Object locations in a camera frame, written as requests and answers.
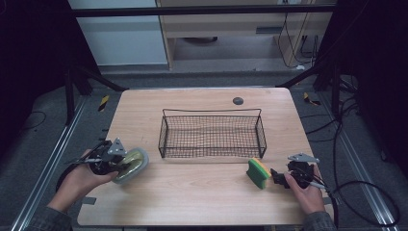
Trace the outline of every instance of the white cabinet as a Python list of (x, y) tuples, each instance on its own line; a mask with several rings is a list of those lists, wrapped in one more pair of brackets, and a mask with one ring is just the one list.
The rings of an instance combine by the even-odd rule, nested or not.
[[(69, 0), (72, 9), (156, 7), (155, 0)], [(103, 70), (132, 71), (138, 65), (167, 66), (159, 17), (78, 17), (90, 51)]]

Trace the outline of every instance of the black wire basket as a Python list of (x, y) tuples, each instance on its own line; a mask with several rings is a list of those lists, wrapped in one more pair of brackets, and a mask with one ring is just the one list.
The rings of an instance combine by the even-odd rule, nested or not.
[(261, 109), (163, 110), (162, 158), (257, 157), (267, 150)]

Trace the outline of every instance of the black cable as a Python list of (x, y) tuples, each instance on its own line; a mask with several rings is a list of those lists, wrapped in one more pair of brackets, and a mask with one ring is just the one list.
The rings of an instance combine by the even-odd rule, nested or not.
[(282, 49), (281, 49), (281, 47), (280, 47), (280, 39), (281, 39), (282, 33), (283, 33), (284, 30), (286, 29), (286, 33), (287, 33), (287, 35), (288, 35), (289, 44), (290, 44), (291, 49), (292, 49), (292, 55), (293, 55), (294, 58), (299, 62), (299, 64), (308, 64), (309, 62), (302, 62), (302, 61), (300, 61), (300, 60), (296, 57), (296, 55), (295, 55), (295, 53), (294, 53), (294, 48), (293, 48), (293, 44), (292, 44), (292, 41), (291, 41), (291, 37), (289, 36), (287, 21), (288, 21), (288, 13), (285, 13), (285, 19), (284, 19), (284, 22), (283, 22), (283, 25), (282, 25), (282, 30), (281, 30), (281, 32), (279, 33), (279, 37), (278, 37), (278, 40), (277, 40), (278, 48), (279, 48), (279, 51), (280, 51), (280, 53), (281, 53), (281, 56), (282, 56), (282, 59), (283, 59), (283, 63), (284, 63), (285, 66), (288, 67), (288, 68), (297, 67), (297, 65), (295, 65), (295, 66), (290, 66), (290, 65), (288, 65), (288, 64), (286, 63), (286, 61), (285, 61), (285, 59), (284, 59), (284, 55), (283, 55)]
[[(341, 115), (339, 116), (339, 125), (336, 129), (336, 133), (335, 133), (335, 139), (333, 140), (333, 172), (334, 172), (334, 181), (335, 181), (335, 187), (336, 189), (333, 191), (338, 193), (339, 197), (341, 198), (341, 200), (343, 201), (343, 203), (347, 206), (348, 209), (350, 209), (355, 215), (357, 215), (359, 218), (365, 220), (366, 222), (375, 225), (377, 227), (392, 227), (395, 226), (399, 220), (400, 220), (400, 211), (398, 206), (396, 205), (395, 201), (391, 198), (390, 195), (388, 195), (384, 190), (382, 190), (380, 187), (375, 186), (374, 184), (370, 183), (370, 182), (365, 182), (365, 181), (350, 181), (344, 184), (341, 184), (339, 186), (339, 180), (338, 180), (338, 176), (337, 176), (337, 165), (336, 165), (336, 158), (337, 158), (337, 152), (336, 152), (336, 146), (337, 146), (337, 137), (340, 135), (341, 130), (343, 128), (343, 120), (342, 117), (344, 116), (345, 113), (349, 113), (351, 110), (355, 109), (356, 104), (352, 104), (350, 106), (348, 106), (346, 109), (344, 109), (344, 105), (348, 100), (353, 99), (354, 97), (351, 97), (349, 99), (347, 99), (344, 104), (342, 105), (341, 108)], [(344, 195), (342, 194), (341, 189), (345, 186), (351, 185), (351, 184), (365, 184), (365, 185), (369, 185), (372, 186), (376, 189), (378, 189), (383, 195), (385, 195), (393, 204), (393, 206), (395, 207), (395, 211), (396, 211), (396, 218), (395, 221), (389, 224), (382, 224), (377, 222), (376, 220), (371, 220), (367, 217), (365, 217), (364, 215), (358, 213), (345, 199)]]
[(334, 138), (328, 139), (328, 140), (318, 140), (318, 141), (308, 140), (308, 142), (324, 142), (324, 141), (332, 141), (332, 140), (334, 140)]
[(30, 126), (30, 127), (23, 127), (22, 128), (23, 130), (29, 130), (29, 129), (36, 128), (36, 127), (40, 126), (45, 121), (45, 119), (47, 119), (47, 114), (45, 112), (38, 111), (38, 112), (31, 112), (31, 114), (42, 114), (43, 115), (42, 121), (39, 122), (38, 124)]
[(307, 36), (302, 36), (302, 44), (301, 44), (301, 46), (300, 46), (300, 54), (302, 55), (303, 58), (312, 58), (313, 55), (312, 55), (312, 56), (305, 56), (305, 53), (310, 54), (310, 53), (312, 53), (311, 51), (308, 51), (308, 52), (304, 52), (304, 51), (303, 51), (303, 46), (304, 46), (305, 43), (306, 43), (306, 39), (307, 39)]
[(332, 124), (332, 123), (334, 123), (334, 122), (336, 122), (336, 121), (337, 121), (337, 119), (333, 119), (333, 120), (331, 120), (330, 122), (328, 122), (328, 123), (322, 125), (321, 127), (317, 128), (317, 129), (315, 129), (315, 130), (306, 132), (306, 135), (309, 135), (309, 134), (312, 134), (312, 133), (316, 133), (316, 132), (322, 130), (323, 128), (329, 126), (330, 124)]

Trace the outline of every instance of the sponge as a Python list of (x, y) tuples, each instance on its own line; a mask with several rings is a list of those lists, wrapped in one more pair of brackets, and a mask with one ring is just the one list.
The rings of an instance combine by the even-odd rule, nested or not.
[(261, 190), (264, 189), (266, 186), (266, 180), (271, 176), (270, 171), (256, 158), (250, 159), (248, 164), (249, 169), (246, 174), (251, 178), (252, 182), (258, 186), (258, 188)]

